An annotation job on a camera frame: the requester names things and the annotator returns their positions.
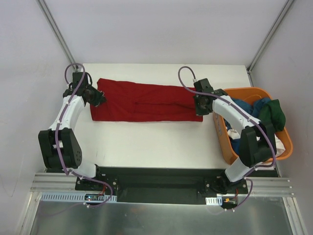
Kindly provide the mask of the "red t-shirt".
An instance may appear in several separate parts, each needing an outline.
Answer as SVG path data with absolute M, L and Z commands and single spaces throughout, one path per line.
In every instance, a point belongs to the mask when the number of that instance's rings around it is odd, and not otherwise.
M 194 94 L 184 87 L 100 78 L 97 88 L 107 101 L 90 106 L 94 121 L 203 121 L 196 115 Z

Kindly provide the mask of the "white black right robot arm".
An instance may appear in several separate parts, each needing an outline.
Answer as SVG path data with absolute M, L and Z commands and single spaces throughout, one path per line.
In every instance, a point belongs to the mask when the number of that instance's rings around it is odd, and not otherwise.
M 196 114 L 216 113 L 222 116 L 240 136 L 238 158 L 223 173 L 221 190 L 233 192 L 238 181 L 269 158 L 276 157 L 275 129 L 262 123 L 237 105 L 222 89 L 214 90 L 208 79 L 194 82 Z

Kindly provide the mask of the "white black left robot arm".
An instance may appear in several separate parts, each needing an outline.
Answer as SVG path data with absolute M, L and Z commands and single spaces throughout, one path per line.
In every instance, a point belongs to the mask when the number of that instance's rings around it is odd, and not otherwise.
M 38 134 L 45 167 L 87 177 L 86 184 L 92 190 L 99 190 L 104 180 L 96 173 L 96 164 L 83 160 L 74 128 L 87 103 L 91 107 L 97 107 L 105 102 L 104 93 L 92 86 L 89 73 L 74 72 L 72 82 L 63 93 L 62 107 L 55 121 L 47 130 Z

